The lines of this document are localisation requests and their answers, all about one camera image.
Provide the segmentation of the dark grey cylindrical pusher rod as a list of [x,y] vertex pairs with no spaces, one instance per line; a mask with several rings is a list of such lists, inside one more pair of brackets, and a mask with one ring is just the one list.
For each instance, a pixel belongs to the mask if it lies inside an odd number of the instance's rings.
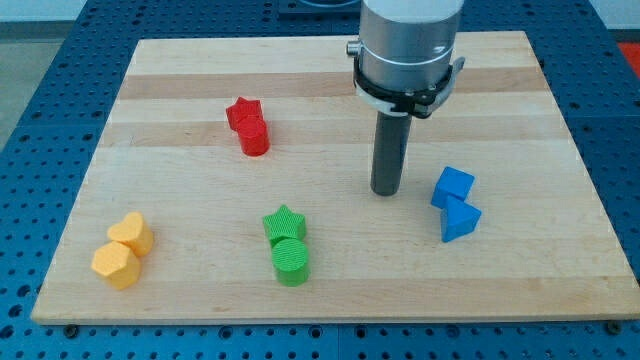
[[377,195],[392,196],[399,189],[411,121],[410,116],[377,115],[370,181]]

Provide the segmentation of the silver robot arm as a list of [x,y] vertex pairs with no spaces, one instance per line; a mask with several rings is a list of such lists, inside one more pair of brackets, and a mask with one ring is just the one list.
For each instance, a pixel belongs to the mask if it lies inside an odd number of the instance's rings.
[[356,93],[377,111],[371,190],[400,186],[414,118],[450,97],[465,59],[452,58],[463,0],[363,0],[358,38],[346,45]]

